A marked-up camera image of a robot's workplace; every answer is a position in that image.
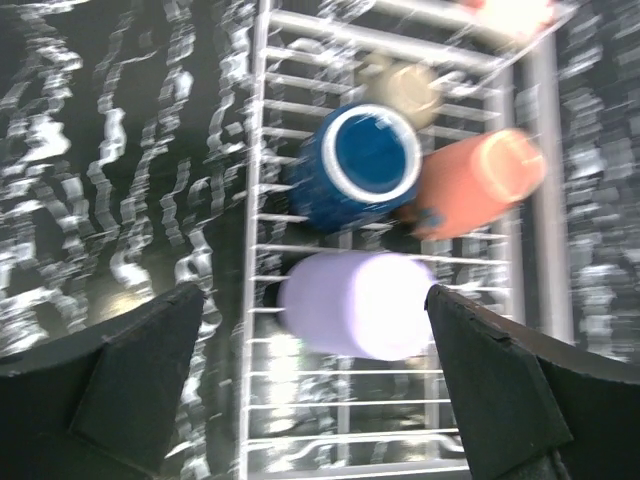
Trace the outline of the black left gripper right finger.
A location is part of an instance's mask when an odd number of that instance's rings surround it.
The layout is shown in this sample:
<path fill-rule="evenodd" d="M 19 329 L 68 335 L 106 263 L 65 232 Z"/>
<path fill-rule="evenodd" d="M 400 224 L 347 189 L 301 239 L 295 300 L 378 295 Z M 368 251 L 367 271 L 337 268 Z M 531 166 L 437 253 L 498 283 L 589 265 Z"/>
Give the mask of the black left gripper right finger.
<path fill-rule="evenodd" d="M 638 478 L 638 367 L 441 285 L 425 308 L 473 478 Z"/>

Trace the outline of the dark blue ceramic mug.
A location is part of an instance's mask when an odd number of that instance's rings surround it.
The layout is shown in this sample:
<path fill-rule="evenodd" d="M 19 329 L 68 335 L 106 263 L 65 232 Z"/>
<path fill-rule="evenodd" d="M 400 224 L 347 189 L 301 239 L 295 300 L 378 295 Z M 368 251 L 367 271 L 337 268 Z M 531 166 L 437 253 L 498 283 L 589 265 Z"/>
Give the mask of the dark blue ceramic mug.
<path fill-rule="evenodd" d="M 373 103 L 325 117 L 284 170 L 290 211 L 324 233 L 373 223 L 416 196 L 422 147 L 413 126 Z"/>

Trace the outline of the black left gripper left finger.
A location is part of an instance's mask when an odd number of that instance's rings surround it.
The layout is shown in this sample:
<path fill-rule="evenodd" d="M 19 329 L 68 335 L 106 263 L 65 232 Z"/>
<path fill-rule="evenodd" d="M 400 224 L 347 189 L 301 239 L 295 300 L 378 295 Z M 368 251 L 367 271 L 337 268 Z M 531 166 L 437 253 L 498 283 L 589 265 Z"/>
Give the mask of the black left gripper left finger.
<path fill-rule="evenodd" d="M 187 282 L 1 360 L 4 479 L 154 479 L 201 325 Z"/>

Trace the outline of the salmon pink floral mug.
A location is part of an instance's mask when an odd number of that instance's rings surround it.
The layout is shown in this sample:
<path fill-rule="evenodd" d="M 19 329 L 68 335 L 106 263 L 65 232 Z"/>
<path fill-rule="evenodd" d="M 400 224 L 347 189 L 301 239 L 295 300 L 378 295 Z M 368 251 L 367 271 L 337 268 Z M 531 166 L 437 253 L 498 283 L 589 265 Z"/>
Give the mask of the salmon pink floral mug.
<path fill-rule="evenodd" d="M 547 162 L 519 129 L 501 129 L 424 157 L 416 197 L 394 216 L 419 239 L 459 237 L 488 225 L 542 183 Z"/>

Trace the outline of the beige ceramic mug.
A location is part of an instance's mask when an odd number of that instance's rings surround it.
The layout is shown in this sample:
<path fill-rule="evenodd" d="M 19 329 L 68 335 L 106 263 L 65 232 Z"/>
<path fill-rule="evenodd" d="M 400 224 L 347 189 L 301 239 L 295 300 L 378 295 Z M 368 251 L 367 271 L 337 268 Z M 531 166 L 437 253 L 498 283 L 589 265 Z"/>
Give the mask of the beige ceramic mug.
<path fill-rule="evenodd" d="M 439 114 L 442 94 L 434 85 L 434 71 L 426 65 L 372 52 L 361 60 L 355 80 L 364 86 L 364 100 L 395 110 L 416 130 L 431 125 Z"/>

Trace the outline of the lavender plastic cup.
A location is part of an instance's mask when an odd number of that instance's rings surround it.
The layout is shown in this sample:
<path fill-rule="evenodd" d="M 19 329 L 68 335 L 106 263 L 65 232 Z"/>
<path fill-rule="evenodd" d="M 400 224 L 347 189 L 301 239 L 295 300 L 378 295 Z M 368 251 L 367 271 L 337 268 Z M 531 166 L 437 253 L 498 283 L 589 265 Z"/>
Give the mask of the lavender plastic cup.
<path fill-rule="evenodd" d="M 435 284 L 428 267 L 399 253 L 314 254 L 280 284 L 278 318 L 316 352 L 405 360 L 432 340 L 425 300 Z"/>

